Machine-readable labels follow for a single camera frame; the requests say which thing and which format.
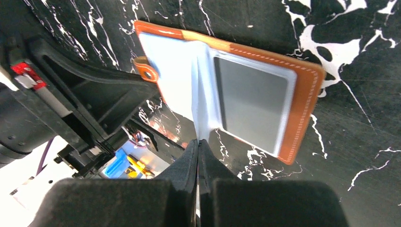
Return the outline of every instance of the cable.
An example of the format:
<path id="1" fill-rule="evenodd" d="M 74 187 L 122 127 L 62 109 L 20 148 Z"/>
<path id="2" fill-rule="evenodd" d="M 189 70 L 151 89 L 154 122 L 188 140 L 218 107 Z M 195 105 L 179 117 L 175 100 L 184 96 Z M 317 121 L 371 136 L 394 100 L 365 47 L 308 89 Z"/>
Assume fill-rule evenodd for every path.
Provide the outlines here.
<path id="1" fill-rule="evenodd" d="M 44 149 L 44 151 L 43 151 L 42 157 L 40 158 L 38 170 L 37 170 L 37 172 L 36 172 L 36 175 L 37 175 L 37 176 L 38 176 L 39 173 L 43 170 L 43 163 L 44 163 L 44 160 L 46 159 L 47 153 L 49 152 L 50 146 L 51 146 L 52 143 L 53 143 L 53 140 L 54 140 L 54 138 L 50 139 L 50 140 L 47 142 L 47 144 L 46 144 L 46 147 L 45 147 L 45 149 Z"/>

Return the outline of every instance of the white stitching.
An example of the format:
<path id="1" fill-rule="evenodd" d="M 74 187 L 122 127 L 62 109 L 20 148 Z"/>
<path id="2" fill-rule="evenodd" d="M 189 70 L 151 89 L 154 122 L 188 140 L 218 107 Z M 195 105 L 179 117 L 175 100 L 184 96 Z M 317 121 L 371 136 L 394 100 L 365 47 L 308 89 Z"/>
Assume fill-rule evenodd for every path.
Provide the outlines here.
<path id="1" fill-rule="evenodd" d="M 246 51 L 240 51 L 240 50 L 237 50 L 237 49 L 234 49 L 234 48 L 230 48 L 230 49 L 233 50 L 233 51 L 239 51 L 239 52 L 243 52 L 243 53 L 246 53 L 246 54 L 250 54 L 249 52 L 246 52 Z M 268 58 L 268 57 L 265 57 L 265 56 L 260 56 L 259 54 L 256 55 L 256 57 L 265 58 L 265 59 L 268 59 L 268 60 L 270 60 L 270 61 L 278 62 L 278 60 L 275 60 L 274 58 Z M 285 63 L 286 65 L 289 65 L 289 64 L 290 64 L 289 62 L 285 62 L 285 61 L 280 61 L 280 63 Z M 300 66 L 298 66 L 298 65 L 294 65 L 294 64 L 291 64 L 291 65 L 290 65 L 290 67 L 294 67 L 294 66 L 295 66 L 295 68 L 297 68 L 297 69 L 300 68 Z M 305 67 L 302 67 L 301 69 L 302 69 L 302 70 L 306 70 L 306 71 L 311 71 L 311 69 L 307 69 L 307 68 L 305 68 Z M 310 105 L 310 103 L 311 103 L 313 91 L 314 91 L 314 88 L 316 87 L 316 83 L 317 83 L 317 79 L 318 79 L 318 77 L 317 77 L 317 76 L 318 76 L 318 73 L 317 73 L 316 71 L 311 71 L 311 73 L 312 73 L 313 76 L 314 76 L 314 80 L 313 80 L 313 83 L 312 83 L 312 85 L 311 85 L 311 89 L 309 90 L 308 99 L 306 100 L 306 103 L 305 103 L 304 112 L 302 113 L 302 116 L 301 116 L 301 118 L 299 119 L 298 128 L 297 128 L 297 130 L 296 130 L 295 137 L 294 137 L 294 141 L 293 141 L 293 143 L 292 143 L 292 145 L 291 145 L 291 150 L 290 150 L 290 152 L 289 152 L 289 154 L 288 154 L 287 160 L 285 160 L 285 159 L 283 159 L 283 158 L 281 158 L 281 157 L 278 157 L 278 159 L 280 159 L 280 160 L 282 160 L 282 161 L 288 162 L 288 161 L 292 158 L 292 156 L 294 155 L 295 147 L 296 147 L 296 145 L 297 145 L 297 143 L 298 143 L 299 135 L 301 134 L 301 128 L 302 128 L 302 126 L 303 126 L 304 123 L 305 123 L 306 113 L 308 112 L 308 108 L 309 108 L 309 105 Z"/>

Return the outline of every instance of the blue object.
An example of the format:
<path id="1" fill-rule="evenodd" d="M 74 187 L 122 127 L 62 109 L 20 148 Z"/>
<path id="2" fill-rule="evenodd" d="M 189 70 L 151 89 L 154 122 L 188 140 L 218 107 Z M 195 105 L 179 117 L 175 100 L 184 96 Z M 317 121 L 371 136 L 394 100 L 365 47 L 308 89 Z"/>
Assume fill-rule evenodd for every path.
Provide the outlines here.
<path id="1" fill-rule="evenodd" d="M 106 175 L 108 178 L 119 178 L 124 171 L 131 165 L 127 159 L 127 154 L 124 152 L 123 148 L 120 148 L 116 153 L 115 156 L 117 159 L 111 163 L 106 169 L 104 170 L 103 174 Z"/>

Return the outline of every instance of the white surface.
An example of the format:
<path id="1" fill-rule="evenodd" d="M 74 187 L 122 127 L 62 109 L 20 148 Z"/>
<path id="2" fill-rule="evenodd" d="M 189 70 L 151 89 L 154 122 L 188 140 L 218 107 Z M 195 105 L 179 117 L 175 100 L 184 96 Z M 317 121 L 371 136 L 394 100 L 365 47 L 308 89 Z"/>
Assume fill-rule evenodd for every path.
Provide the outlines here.
<path id="1" fill-rule="evenodd" d="M 29 212 L 35 214 L 51 187 L 59 180 L 71 178 L 74 173 L 65 163 L 51 162 L 35 179 L 20 187 L 13 197 Z"/>
<path id="2" fill-rule="evenodd" d="M 0 83 L 3 83 L 7 87 L 9 87 L 12 91 L 18 91 L 18 87 L 16 87 L 11 81 L 10 74 L 0 66 Z"/>
<path id="3" fill-rule="evenodd" d="M 46 184 L 41 184 L 41 179 L 47 177 L 46 172 L 51 172 L 51 164 L 54 163 L 53 159 L 57 153 L 67 145 L 67 142 L 61 137 L 56 137 L 50 147 L 46 156 L 44 165 L 49 165 L 29 184 L 21 185 L 26 182 L 31 176 L 36 175 L 40 158 L 42 157 L 43 150 L 46 143 L 37 147 L 31 154 L 23 159 L 15 160 L 7 166 L 0 169 L 0 226 L 1 227 L 26 227 L 28 226 L 36 213 L 36 208 L 42 202 L 43 196 L 50 189 L 48 180 Z M 60 168 L 65 170 L 64 167 L 69 167 L 61 163 Z M 54 175 L 59 175 L 59 169 L 53 169 Z M 19 191 L 14 194 L 19 200 L 17 201 L 10 193 L 19 188 Z"/>
<path id="4" fill-rule="evenodd" d="M 36 175 L 40 158 L 47 143 L 35 148 L 31 154 L 23 159 L 18 159 L 0 169 L 0 195 L 10 194 L 14 189 L 22 185 L 31 176 Z M 46 156 L 44 165 L 53 161 L 57 153 L 67 145 L 67 142 L 57 136 L 49 153 Z"/>

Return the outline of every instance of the yellow object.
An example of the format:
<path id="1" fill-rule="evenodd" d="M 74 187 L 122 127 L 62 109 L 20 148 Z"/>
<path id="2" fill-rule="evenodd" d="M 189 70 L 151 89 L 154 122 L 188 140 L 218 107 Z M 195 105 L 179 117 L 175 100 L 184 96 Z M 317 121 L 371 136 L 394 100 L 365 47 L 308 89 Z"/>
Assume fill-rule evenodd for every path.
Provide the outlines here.
<path id="1" fill-rule="evenodd" d="M 137 160 L 136 158 L 134 158 L 133 156 L 131 156 L 131 155 L 128 155 L 127 156 L 127 159 L 128 159 L 128 161 L 131 163 L 131 165 L 134 165 L 135 167 L 137 167 L 138 169 L 140 169 L 140 170 L 145 170 L 145 165 L 142 163 L 142 162 L 140 162 L 139 160 Z"/>
<path id="2" fill-rule="evenodd" d="M 125 173 L 127 174 L 129 179 L 135 179 L 138 176 L 138 172 L 135 171 L 134 168 L 132 168 L 131 166 L 129 166 L 126 170 Z"/>

